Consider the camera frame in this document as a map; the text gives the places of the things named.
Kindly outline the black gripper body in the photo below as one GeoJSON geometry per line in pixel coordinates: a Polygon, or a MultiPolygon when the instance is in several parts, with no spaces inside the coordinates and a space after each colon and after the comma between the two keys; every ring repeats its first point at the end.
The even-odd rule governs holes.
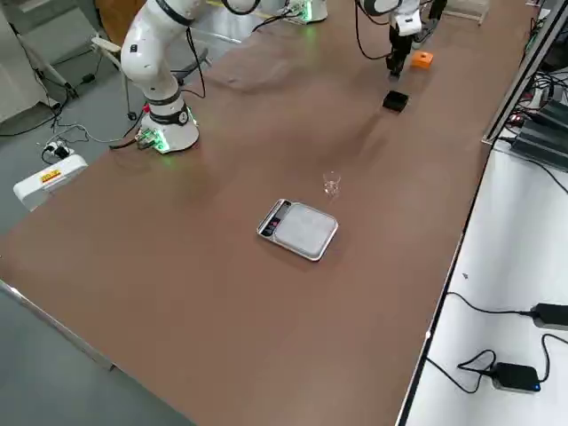
{"type": "Polygon", "coordinates": [[[444,9],[446,8],[447,0],[433,0],[430,6],[430,11],[428,15],[428,25],[436,26],[443,15],[444,9]]]}
{"type": "Polygon", "coordinates": [[[404,59],[412,49],[413,36],[401,35],[398,27],[390,26],[389,28],[390,40],[390,59],[404,59]]]}

